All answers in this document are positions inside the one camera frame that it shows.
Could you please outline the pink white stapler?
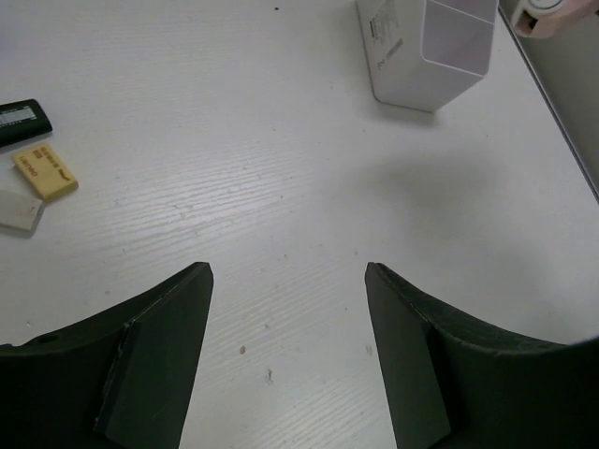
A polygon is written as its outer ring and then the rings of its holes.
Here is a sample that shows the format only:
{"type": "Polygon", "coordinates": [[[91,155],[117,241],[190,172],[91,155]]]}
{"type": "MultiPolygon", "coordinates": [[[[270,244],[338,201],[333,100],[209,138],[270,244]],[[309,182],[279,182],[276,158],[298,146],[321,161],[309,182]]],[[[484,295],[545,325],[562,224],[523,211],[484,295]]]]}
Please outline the pink white stapler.
{"type": "Polygon", "coordinates": [[[598,0],[521,0],[510,15],[518,36],[549,38],[598,11],[598,0]]]}

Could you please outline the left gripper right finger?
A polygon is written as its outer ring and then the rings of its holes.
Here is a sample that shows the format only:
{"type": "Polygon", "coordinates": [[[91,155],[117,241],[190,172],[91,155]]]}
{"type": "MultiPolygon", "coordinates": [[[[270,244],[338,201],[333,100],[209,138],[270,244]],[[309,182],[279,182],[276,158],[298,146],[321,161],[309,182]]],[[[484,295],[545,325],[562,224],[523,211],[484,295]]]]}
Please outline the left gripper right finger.
{"type": "Polygon", "coordinates": [[[401,448],[594,448],[598,341],[559,344],[494,326],[380,263],[365,285],[401,448]]]}

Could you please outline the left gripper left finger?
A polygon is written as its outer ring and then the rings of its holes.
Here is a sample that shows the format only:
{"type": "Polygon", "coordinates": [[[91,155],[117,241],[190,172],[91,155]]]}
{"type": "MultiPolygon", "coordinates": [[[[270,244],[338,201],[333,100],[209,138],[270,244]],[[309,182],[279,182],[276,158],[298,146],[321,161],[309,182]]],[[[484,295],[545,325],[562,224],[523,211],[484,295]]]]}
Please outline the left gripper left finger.
{"type": "Polygon", "coordinates": [[[5,448],[176,448],[212,298],[196,262],[71,326],[1,348],[5,448]]]}

